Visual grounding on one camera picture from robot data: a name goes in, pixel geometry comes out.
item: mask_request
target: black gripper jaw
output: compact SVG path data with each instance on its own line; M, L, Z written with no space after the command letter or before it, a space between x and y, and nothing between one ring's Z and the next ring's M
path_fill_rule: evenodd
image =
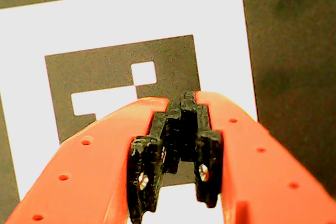
M155 212L164 173L176 174L179 161L193 162L196 198L212 208L222 185L223 139L211 129L207 105L184 92L179 103L155 112L148 135L131 144L127 167L127 198L133 224L146 211Z

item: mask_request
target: orange plastic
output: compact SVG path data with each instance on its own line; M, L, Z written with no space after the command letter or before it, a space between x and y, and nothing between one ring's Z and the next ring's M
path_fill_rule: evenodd
M336 203L269 132L224 96L197 92L224 137L226 224L336 224ZM61 144L7 224L121 224L128 217L127 153L167 99L148 98Z
M168 102L141 99L63 142L7 224L126 223L129 146Z
M224 137L226 224L336 224L336 202L259 123L224 96L196 93Z

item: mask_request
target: metal screw head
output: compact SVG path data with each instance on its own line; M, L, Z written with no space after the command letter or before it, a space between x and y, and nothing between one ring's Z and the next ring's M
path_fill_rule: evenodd
M147 184L149 182L149 178L145 173L142 172L139 175L138 181L139 181L139 189L140 189L140 191L142 191L147 186Z
M209 180L209 170L205 164L198 167L198 172L200 173L200 177L203 182L207 182Z
M161 153L162 164L164 164L164 160L166 158L166 154L167 154L167 151L166 151L165 147L163 147L162 148L162 153Z

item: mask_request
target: white border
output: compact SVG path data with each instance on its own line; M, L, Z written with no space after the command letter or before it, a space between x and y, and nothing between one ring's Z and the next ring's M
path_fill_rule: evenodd
M201 89L257 119L243 0L64 0L0 10L0 27L20 199L59 147L45 55L193 34Z

